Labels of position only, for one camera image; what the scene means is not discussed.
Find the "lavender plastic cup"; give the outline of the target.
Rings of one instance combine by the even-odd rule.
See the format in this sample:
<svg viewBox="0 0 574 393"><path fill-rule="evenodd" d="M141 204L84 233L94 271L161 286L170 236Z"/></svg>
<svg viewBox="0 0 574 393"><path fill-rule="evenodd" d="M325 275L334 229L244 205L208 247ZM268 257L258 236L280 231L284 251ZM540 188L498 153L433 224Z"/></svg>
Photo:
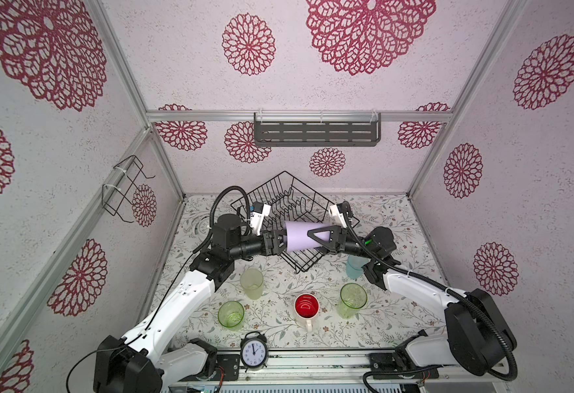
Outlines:
<svg viewBox="0 0 574 393"><path fill-rule="evenodd" d="M323 223L311 223L311 222L300 222L300 221L286 221L286 252L300 252L306 250L312 250L321 247L319 242L314 242L307 236L307 230L310 229L313 224L323 224Z"/></svg>

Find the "teal transparent cup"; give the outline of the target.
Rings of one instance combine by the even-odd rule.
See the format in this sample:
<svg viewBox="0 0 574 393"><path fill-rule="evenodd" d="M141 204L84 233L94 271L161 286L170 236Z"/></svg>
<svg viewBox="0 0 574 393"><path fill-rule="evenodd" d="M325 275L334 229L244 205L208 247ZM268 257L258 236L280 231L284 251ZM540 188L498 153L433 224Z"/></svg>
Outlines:
<svg viewBox="0 0 574 393"><path fill-rule="evenodd" d="M346 262L346 275L352 280L357 280L364 274L363 266L369 261L365 257L350 255Z"/></svg>

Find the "pale yellow textured cup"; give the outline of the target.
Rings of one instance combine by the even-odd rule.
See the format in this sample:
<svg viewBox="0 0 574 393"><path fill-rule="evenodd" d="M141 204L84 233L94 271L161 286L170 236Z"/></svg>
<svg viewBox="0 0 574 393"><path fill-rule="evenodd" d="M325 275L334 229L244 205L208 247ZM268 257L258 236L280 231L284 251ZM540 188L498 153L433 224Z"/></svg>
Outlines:
<svg viewBox="0 0 574 393"><path fill-rule="evenodd" d="M240 284L244 294L251 299L259 299L264 290L264 277L262 272L256 268L250 268L241 275Z"/></svg>

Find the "green transparent cup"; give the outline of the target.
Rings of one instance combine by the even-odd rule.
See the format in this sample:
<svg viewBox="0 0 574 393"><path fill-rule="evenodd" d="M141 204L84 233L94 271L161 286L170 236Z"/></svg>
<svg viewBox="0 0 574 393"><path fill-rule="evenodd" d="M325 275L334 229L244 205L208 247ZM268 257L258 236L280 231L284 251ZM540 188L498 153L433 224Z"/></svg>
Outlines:
<svg viewBox="0 0 574 393"><path fill-rule="evenodd" d="M239 301L227 301L218 310L218 322L229 330L241 329L244 325L244 306Z"/></svg>
<svg viewBox="0 0 574 393"><path fill-rule="evenodd" d="M366 306L367 301L367 292L361 285L347 283L340 290L336 309L341 318L350 319Z"/></svg>

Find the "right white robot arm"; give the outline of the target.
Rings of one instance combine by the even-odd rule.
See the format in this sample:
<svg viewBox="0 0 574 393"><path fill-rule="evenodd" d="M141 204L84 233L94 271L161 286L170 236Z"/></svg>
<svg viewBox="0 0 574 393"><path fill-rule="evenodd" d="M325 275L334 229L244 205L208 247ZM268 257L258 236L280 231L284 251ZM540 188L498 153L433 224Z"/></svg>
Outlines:
<svg viewBox="0 0 574 393"><path fill-rule="evenodd" d="M368 258L362 269L369 283L430 309L445 322L446 337L419 335L401 345L411 373L458 365L475 376L516 380L516 340L486 291L447 287L401 267L392 256L397 248L393 232L385 227L359 237L350 227L323 226L309 229L307 236L328 252Z"/></svg>

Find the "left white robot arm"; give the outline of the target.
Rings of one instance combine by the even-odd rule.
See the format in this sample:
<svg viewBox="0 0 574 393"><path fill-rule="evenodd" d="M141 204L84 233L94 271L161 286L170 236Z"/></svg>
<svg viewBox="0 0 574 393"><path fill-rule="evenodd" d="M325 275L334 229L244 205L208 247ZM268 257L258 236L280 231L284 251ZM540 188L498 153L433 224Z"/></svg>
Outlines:
<svg viewBox="0 0 574 393"><path fill-rule="evenodd" d="M120 338L108 336L98 346L95 392L167 392L172 384L201 373L213 373L216 350L195 340L168 351L169 342L187 319L232 275L238 260L280 255L288 245L285 229L263 230L262 218L243 221L221 216L192 252L182 281L157 309Z"/></svg>

